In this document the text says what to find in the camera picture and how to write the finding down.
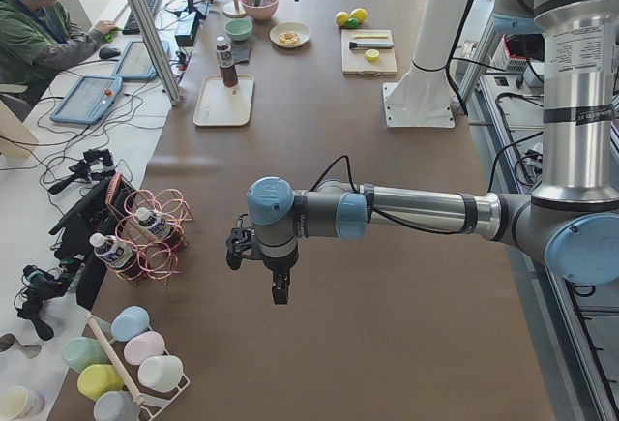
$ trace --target brown table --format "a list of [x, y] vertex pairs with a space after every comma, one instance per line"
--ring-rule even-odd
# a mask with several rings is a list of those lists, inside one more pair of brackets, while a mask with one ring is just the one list
[[[306, 239], [291, 301], [274, 306], [258, 262], [233, 272], [224, 241], [256, 179], [308, 189], [340, 154], [357, 182], [483, 194], [486, 180], [466, 120], [453, 130], [388, 129], [387, 78], [343, 76], [335, 12], [368, 9], [367, 28], [391, 29], [399, 79], [409, 68], [425, 0], [280, 0], [255, 23], [252, 114], [243, 128], [198, 129], [197, 92], [218, 71], [208, 16], [143, 187], [176, 188], [195, 221], [184, 273], [167, 287], [108, 275], [95, 314], [141, 305], [192, 385], [161, 420], [554, 419], [502, 245], [370, 226], [364, 239]], [[279, 22], [303, 21], [311, 42], [271, 45]], [[343, 167], [334, 176], [344, 178]], [[67, 377], [51, 420], [89, 419], [92, 402]]]

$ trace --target white tray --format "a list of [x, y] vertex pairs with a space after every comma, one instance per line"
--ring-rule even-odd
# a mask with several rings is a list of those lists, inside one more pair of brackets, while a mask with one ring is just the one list
[[220, 75], [207, 75], [197, 99], [195, 126], [243, 126], [250, 121], [253, 75], [239, 75], [239, 83], [226, 87]]

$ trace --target white bottle cap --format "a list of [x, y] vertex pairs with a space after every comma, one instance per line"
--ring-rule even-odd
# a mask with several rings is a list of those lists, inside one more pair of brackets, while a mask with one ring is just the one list
[[100, 247], [105, 244], [105, 236], [98, 232], [90, 236], [90, 245], [93, 247]]
[[135, 215], [140, 221], [146, 221], [151, 217], [151, 212], [148, 208], [140, 206], [135, 212]]

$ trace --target green jacket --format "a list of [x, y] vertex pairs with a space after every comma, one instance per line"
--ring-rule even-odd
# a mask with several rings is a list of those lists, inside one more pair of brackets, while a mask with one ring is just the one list
[[[32, 105], [60, 71], [88, 58], [103, 41], [99, 31], [85, 34], [72, 24], [60, 3], [46, 10], [67, 38], [66, 44], [56, 42], [15, 0], [0, 0], [0, 82], [27, 85], [23, 98]], [[51, 28], [43, 10], [36, 15]]]

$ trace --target person's hand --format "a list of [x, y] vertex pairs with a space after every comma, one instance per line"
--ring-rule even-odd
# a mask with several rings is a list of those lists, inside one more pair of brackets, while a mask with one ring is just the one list
[[114, 21], [97, 21], [97, 24], [95, 24], [95, 29], [105, 35], [114, 29], [118, 29], [118, 26], [114, 23]]

